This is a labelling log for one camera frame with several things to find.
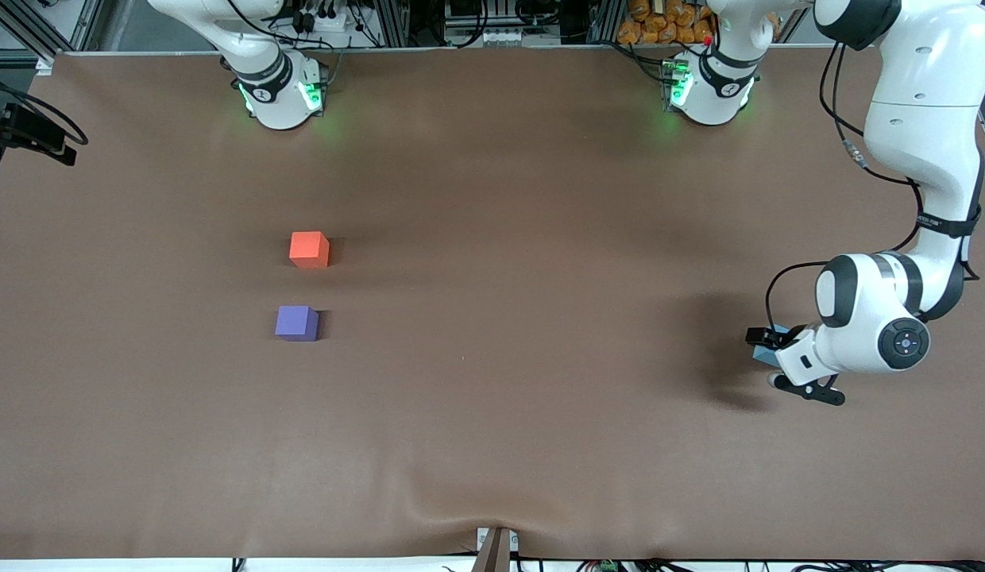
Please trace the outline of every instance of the orange cube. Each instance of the orange cube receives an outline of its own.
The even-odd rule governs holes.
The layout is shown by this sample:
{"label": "orange cube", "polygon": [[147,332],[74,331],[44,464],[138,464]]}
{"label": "orange cube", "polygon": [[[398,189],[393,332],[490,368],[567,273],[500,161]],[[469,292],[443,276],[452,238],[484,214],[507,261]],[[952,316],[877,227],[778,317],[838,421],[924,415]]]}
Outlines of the orange cube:
{"label": "orange cube", "polygon": [[292,232],[288,257],[299,268],[326,268],[330,263],[330,242],[318,230]]}

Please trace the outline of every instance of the brown table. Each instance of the brown table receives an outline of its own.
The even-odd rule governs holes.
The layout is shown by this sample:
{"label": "brown table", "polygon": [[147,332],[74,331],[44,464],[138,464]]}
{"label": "brown table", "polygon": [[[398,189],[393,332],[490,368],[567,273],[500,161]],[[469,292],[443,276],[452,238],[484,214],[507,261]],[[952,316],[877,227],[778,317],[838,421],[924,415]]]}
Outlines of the brown table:
{"label": "brown table", "polygon": [[[215,57],[59,58],[35,93],[93,144],[0,172],[0,558],[438,554],[490,524],[540,557],[985,558],[985,281],[841,408],[742,342],[784,265],[913,221],[820,112],[825,56],[773,51],[705,128],[612,51],[355,54],[291,133]],[[878,62],[849,55],[845,116]],[[305,229],[336,265],[286,261]],[[973,251],[985,276],[985,220]],[[293,303],[326,339],[274,339]]]}

